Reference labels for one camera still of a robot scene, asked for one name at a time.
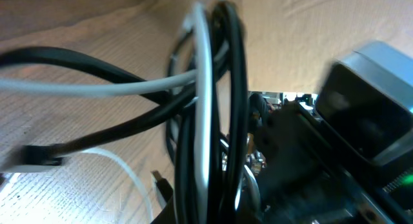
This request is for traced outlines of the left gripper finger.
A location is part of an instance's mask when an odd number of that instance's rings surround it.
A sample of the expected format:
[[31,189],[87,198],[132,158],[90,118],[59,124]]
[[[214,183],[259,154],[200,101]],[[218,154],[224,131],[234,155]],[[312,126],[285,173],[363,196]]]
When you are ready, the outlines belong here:
[[167,201],[164,209],[150,224],[176,224],[173,196]]

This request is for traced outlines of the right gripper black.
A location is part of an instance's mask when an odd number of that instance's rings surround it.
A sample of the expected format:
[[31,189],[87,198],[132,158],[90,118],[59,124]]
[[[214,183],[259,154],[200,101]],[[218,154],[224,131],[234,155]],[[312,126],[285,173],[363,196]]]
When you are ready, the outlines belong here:
[[364,159],[299,104],[273,112],[255,142],[267,159],[257,178],[265,223],[412,222],[412,167]]

